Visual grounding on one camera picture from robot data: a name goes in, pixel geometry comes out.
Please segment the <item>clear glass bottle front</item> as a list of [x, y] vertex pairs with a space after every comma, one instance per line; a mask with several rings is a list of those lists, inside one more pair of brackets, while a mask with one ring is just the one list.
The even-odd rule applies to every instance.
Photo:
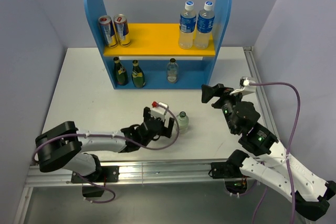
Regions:
[[179, 133], [183, 134], [187, 131], [189, 125], [189, 118], [185, 111], [181, 111], [177, 116], [177, 122], [179, 126]]

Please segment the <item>clear glass bottle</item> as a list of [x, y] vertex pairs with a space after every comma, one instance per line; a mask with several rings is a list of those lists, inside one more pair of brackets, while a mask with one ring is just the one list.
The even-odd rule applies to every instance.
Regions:
[[169, 83], [176, 83], [178, 80], [179, 66], [175, 58], [171, 58], [166, 67], [166, 77]]
[[187, 131], [189, 125], [189, 118], [185, 111], [181, 111], [177, 116], [177, 122], [179, 126], [179, 133], [183, 134]]

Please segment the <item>green glass bottle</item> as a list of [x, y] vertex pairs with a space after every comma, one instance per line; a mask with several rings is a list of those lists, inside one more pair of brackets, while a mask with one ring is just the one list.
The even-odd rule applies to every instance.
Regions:
[[127, 85], [129, 82], [128, 74], [127, 74], [125, 67], [121, 63], [120, 58], [114, 57], [113, 61], [114, 61], [113, 74], [114, 74], [117, 84], [121, 86]]
[[132, 82], [136, 88], [143, 88], [145, 86], [145, 75], [137, 60], [133, 60], [132, 64]]

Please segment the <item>blue label water bottle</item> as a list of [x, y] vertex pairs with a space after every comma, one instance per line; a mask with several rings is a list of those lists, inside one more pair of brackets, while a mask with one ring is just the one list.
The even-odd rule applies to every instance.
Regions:
[[194, 2], [186, 1], [184, 9], [180, 14], [179, 21], [179, 47], [182, 49], [190, 49], [193, 46], [194, 30], [196, 26], [196, 11], [194, 10]]
[[204, 3], [203, 9], [198, 13], [196, 24], [197, 31], [194, 39], [194, 46], [198, 49], [206, 49], [208, 47], [209, 38], [215, 19], [213, 7], [213, 2], [206, 1]]

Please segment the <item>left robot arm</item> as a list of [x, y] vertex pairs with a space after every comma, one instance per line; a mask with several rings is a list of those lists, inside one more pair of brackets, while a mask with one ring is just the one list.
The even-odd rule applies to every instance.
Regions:
[[149, 150], [149, 144], [161, 136], [170, 138], [177, 119], [168, 105], [153, 102], [143, 110], [143, 122], [111, 133], [79, 131], [73, 121], [66, 121], [35, 139], [32, 162], [42, 173], [66, 169], [91, 182], [98, 181], [103, 173], [95, 152], [131, 153]]

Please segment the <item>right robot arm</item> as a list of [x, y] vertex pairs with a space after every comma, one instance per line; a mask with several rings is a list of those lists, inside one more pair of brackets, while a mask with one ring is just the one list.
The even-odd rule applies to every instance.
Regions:
[[244, 80], [234, 90], [217, 84], [202, 85], [202, 103], [212, 98], [212, 104], [223, 112], [229, 131], [239, 136], [242, 150], [235, 150], [225, 162], [211, 164], [211, 177], [251, 177], [272, 188], [295, 205], [295, 211], [304, 218], [317, 221], [329, 209], [329, 199], [335, 196], [335, 182], [324, 180], [287, 153], [281, 141], [258, 123], [260, 114], [252, 102], [243, 96], [256, 90], [252, 81]]

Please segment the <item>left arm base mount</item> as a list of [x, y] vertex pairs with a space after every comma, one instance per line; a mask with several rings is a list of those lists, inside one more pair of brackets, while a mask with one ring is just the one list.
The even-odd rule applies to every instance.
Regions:
[[[92, 204], [105, 204], [113, 201], [116, 198], [115, 192], [107, 187], [107, 183], [116, 183], [119, 178], [119, 166], [101, 166], [96, 155], [92, 155], [96, 170], [87, 176], [72, 172], [72, 184], [89, 184], [82, 186], [82, 196], [84, 200]], [[112, 193], [112, 198], [108, 200], [98, 201], [105, 191]]]

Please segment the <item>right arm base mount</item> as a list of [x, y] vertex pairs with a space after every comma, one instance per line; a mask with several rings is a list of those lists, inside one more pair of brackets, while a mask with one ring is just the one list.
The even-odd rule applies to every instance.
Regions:
[[223, 179], [225, 189], [236, 196], [247, 191], [247, 178], [240, 169], [229, 162], [212, 162], [208, 176], [212, 179]]

